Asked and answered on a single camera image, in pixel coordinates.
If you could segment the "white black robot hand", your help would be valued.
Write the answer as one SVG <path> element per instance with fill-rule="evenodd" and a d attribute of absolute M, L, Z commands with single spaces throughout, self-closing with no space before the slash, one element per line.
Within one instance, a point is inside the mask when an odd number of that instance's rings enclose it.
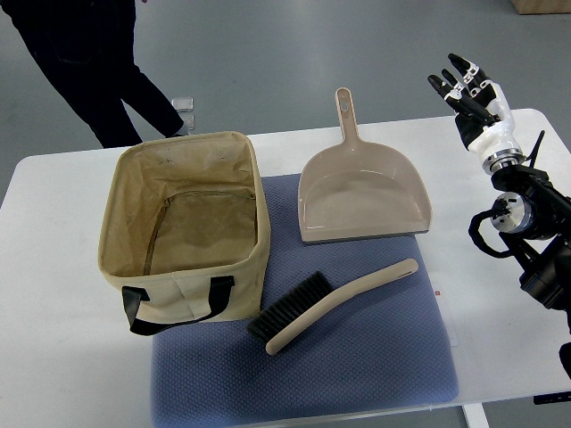
<path fill-rule="evenodd" d="M 447 69 L 427 81 L 455 113 L 455 124 L 466 150 L 475 154 L 488 175 L 523 163 L 525 155 L 513 135 L 515 121 L 501 86 L 476 63 L 450 53 L 455 77 Z"/>

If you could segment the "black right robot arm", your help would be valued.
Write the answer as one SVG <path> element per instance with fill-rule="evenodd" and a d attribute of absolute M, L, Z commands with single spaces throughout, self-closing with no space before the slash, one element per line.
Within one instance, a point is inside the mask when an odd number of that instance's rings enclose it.
<path fill-rule="evenodd" d="M 490 209 L 472 217 L 468 235 L 491 257 L 515 258 L 523 269 L 521 290 L 569 317 L 570 198 L 535 167 L 544 135 L 541 131 L 522 160 L 510 152 L 493 159 L 492 186 L 501 195 Z"/>

